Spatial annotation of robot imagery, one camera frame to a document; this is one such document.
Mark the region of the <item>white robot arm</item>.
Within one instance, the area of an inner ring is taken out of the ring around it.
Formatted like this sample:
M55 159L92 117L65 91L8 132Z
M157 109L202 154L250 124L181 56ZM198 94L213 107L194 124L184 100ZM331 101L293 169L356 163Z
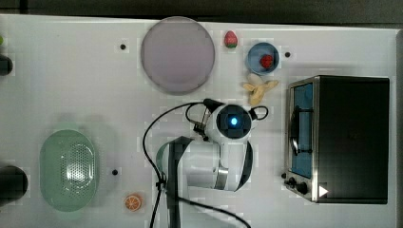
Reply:
M157 167L171 187L200 187L236 192L249 180L253 118L236 104L211 108L202 141L181 136L157 153Z

